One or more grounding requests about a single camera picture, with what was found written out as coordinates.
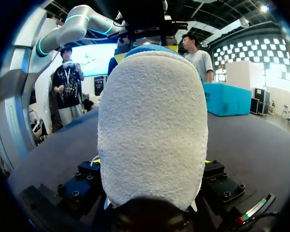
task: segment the dark gray floor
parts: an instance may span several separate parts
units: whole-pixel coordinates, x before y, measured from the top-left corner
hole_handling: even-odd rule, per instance
[[[56,190],[77,171],[77,165],[97,155],[96,109],[53,134],[9,178],[14,194],[30,185]],[[207,159],[218,160],[238,183],[277,200],[280,210],[290,194],[290,133],[253,115],[208,115]]]
[[[290,133],[290,124],[280,115],[256,116]]]

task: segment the white terry cloth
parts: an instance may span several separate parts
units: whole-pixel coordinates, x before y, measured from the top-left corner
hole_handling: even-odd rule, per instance
[[[207,149],[202,84],[185,58],[131,55],[108,78],[99,107],[98,151],[113,205],[162,198],[185,210],[195,199]]]

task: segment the white wall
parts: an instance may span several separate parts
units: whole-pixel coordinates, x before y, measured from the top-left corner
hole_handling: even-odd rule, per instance
[[[275,114],[281,115],[284,105],[290,110],[290,92],[273,87],[266,87],[270,92],[270,102],[275,99]]]
[[[53,58],[57,54],[57,51],[53,52]],[[60,53],[56,56],[54,61],[49,65],[49,67],[41,73],[35,83],[35,97],[36,103],[29,105],[29,109],[34,110],[38,117],[44,121],[47,133],[52,131],[52,121],[50,117],[49,110],[49,100],[48,92],[50,88],[50,76],[55,70],[61,65],[62,58]],[[36,119],[37,116],[35,113],[30,114],[30,118]]]
[[[226,64],[226,83],[248,90],[264,88],[263,71],[251,61],[239,61]]]

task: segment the black hair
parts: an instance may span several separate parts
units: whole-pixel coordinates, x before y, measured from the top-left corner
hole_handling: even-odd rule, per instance
[[[70,52],[72,52],[72,48],[71,48],[70,46],[64,46],[64,47],[60,50],[60,55],[61,55],[61,57],[62,57],[62,55],[63,55],[63,53],[64,53],[65,51],[70,51]]]
[[[197,39],[197,37],[195,36],[195,35],[193,35],[193,34],[185,34],[185,35],[183,35],[182,36],[182,39],[184,39],[184,38],[186,38],[186,37],[188,37],[189,39],[191,39],[191,40],[194,40],[194,45],[197,47],[198,46],[198,43],[199,43],[199,41],[198,41],[198,39]]]

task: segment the robotic arm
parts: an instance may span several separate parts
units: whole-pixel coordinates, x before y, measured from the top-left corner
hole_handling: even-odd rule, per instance
[[[91,7],[79,5],[69,12],[62,27],[53,29],[38,40],[37,54],[40,57],[45,57],[59,46],[80,40],[86,35],[87,29],[103,35],[123,30],[122,27],[114,25],[113,20],[98,14]]]

